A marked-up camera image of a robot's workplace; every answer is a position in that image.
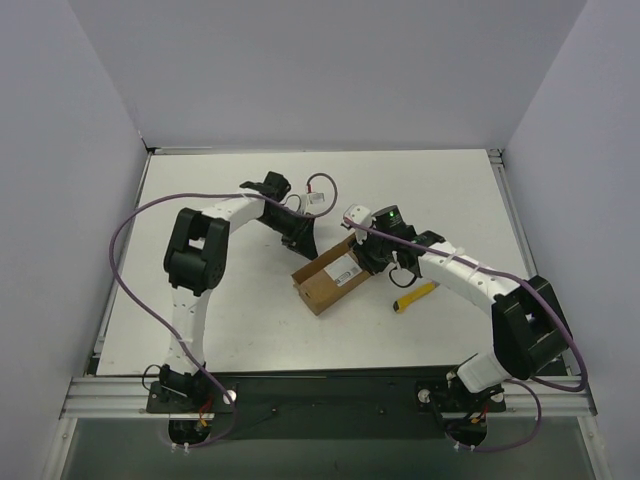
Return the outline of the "brown cardboard express box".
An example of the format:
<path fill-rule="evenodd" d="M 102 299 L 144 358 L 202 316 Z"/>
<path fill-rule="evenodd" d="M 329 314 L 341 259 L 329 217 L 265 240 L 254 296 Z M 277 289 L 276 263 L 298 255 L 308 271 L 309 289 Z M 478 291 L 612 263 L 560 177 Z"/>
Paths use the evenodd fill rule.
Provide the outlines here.
<path fill-rule="evenodd" d="M 371 277 L 352 247 L 354 234 L 291 275 L 293 286 L 309 310 L 319 316 Z"/>

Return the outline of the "yellow utility knife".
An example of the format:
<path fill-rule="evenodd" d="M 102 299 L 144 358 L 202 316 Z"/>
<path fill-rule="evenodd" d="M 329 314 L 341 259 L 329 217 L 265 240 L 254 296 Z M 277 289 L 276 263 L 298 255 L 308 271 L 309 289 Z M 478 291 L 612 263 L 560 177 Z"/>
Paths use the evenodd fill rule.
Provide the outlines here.
<path fill-rule="evenodd" d="M 437 282 L 428 282 L 413 289 L 393 303 L 394 312 L 398 314 L 403 313 L 411 304 L 431 294 L 438 286 L 439 284 Z"/>

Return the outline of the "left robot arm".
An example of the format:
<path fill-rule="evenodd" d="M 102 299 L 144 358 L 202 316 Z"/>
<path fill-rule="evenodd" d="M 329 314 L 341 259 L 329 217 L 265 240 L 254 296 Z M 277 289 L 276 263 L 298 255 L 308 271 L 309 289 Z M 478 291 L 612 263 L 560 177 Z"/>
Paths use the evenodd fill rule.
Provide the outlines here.
<path fill-rule="evenodd" d="M 290 190 L 283 175 L 270 171 L 261 182 L 242 183 L 229 199 L 202 210 L 184 208 L 176 217 L 163 262 L 172 288 L 174 332 L 159 381 L 183 411 L 196 410 L 208 396 L 200 370 L 207 308 L 225 274 L 231 234 L 256 220 L 279 233 L 287 249 L 309 260 L 318 256 L 314 217 L 281 205 Z"/>

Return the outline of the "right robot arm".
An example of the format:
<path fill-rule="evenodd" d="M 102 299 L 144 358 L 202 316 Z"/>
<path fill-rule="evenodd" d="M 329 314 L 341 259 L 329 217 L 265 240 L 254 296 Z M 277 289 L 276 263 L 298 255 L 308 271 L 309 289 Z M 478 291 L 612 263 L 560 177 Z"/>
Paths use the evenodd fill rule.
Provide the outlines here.
<path fill-rule="evenodd" d="M 372 212 L 351 206 L 343 224 L 355 232 L 352 251 L 371 274 L 393 265 L 462 297 L 485 315 L 492 346 L 447 376 L 451 386 L 479 394 L 505 380 L 528 380 L 575 343 L 550 283 L 494 270 L 431 231 L 418 232 L 395 205 Z"/>

